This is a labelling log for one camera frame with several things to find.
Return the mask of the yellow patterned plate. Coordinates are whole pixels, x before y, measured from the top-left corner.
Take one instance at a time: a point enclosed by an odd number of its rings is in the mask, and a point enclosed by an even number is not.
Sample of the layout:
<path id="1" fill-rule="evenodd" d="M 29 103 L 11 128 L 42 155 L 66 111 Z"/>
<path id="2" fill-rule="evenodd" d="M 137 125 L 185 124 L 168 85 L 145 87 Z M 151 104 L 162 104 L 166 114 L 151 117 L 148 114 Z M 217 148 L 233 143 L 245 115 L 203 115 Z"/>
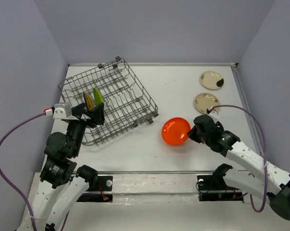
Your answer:
<path id="1" fill-rule="evenodd" d="M 84 92 L 83 93 L 83 98 L 84 98 L 84 101 L 85 101 L 87 109 L 88 110 L 92 110 L 94 108 L 94 105 L 93 105 L 92 99 L 89 96 L 89 94 Z"/>

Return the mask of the lime green plate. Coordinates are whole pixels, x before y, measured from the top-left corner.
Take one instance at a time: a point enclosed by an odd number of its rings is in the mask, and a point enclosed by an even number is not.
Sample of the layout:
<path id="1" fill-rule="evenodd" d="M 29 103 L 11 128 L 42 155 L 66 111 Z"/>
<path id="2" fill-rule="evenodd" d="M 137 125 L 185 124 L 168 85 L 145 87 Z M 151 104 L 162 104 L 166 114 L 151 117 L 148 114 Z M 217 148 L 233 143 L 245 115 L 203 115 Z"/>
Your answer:
<path id="1" fill-rule="evenodd" d="M 101 94 L 99 89 L 93 88 L 93 97 L 94 97 L 96 105 L 99 105 L 100 103 L 103 103 L 103 96 L 102 96 L 102 94 Z"/>

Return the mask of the orange plate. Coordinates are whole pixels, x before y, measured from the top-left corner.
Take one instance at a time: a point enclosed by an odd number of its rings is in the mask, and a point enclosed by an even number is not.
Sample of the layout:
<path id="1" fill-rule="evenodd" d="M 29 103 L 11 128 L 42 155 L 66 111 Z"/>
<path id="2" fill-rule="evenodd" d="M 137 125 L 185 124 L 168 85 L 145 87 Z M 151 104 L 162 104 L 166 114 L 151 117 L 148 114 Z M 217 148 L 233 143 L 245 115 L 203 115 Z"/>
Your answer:
<path id="1" fill-rule="evenodd" d="M 190 124 L 186 119 L 174 117 L 165 122 L 161 130 L 161 136 L 167 144 L 178 146 L 188 139 L 190 129 Z"/>

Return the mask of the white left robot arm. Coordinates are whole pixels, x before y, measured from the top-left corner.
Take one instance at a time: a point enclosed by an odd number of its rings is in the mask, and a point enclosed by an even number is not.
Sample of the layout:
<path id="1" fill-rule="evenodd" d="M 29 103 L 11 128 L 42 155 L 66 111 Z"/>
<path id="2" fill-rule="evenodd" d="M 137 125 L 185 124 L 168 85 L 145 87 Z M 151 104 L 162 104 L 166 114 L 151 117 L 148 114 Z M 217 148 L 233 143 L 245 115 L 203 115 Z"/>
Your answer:
<path id="1" fill-rule="evenodd" d="M 104 124 L 104 103 L 90 108 L 86 103 L 71 107 L 57 103 L 44 110 L 45 116 L 68 124 L 65 133 L 54 132 L 46 140 L 46 162 L 33 203 L 19 226 L 20 231 L 56 231 L 78 198 L 97 186 L 98 172 L 86 165 L 77 167 L 87 128 Z"/>

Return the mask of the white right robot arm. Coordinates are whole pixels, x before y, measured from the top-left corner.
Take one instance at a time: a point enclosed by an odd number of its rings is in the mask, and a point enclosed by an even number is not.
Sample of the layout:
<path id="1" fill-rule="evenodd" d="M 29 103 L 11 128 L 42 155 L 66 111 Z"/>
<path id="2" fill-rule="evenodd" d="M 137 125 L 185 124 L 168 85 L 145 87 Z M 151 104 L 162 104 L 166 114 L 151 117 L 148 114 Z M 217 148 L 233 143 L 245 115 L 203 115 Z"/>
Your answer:
<path id="1" fill-rule="evenodd" d="M 231 165 L 221 164 L 212 174 L 213 185 L 219 189 L 226 186 L 241 189 L 264 199 L 278 216 L 290 220 L 290 173 L 266 161 L 238 136 L 224 130 L 217 118 L 201 115 L 193 123 L 188 132 L 191 140 L 207 145 L 246 170 L 242 173 Z"/>

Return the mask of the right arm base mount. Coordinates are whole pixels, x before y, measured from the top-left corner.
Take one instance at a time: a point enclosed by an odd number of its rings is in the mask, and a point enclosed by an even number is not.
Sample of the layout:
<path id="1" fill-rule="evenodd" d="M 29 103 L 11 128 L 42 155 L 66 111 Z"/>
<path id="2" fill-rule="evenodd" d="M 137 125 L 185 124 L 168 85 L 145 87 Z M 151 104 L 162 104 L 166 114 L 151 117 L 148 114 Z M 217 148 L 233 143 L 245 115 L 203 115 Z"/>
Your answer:
<path id="1" fill-rule="evenodd" d="M 246 194 L 241 190 L 226 185 L 224 177 L 233 167 L 220 165 L 211 175 L 197 176 L 196 190 L 200 202 L 242 201 Z"/>

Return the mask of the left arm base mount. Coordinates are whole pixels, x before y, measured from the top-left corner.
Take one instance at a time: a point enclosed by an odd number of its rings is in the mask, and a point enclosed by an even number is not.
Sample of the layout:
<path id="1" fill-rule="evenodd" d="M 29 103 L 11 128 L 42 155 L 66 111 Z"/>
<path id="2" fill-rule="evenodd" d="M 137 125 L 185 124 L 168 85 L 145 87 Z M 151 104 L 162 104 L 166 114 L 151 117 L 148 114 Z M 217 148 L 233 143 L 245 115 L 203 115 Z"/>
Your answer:
<path id="1" fill-rule="evenodd" d="M 113 201 L 112 194 L 113 176 L 98 176 L 98 181 L 94 186 L 84 192 L 77 202 L 85 203 L 108 203 Z"/>

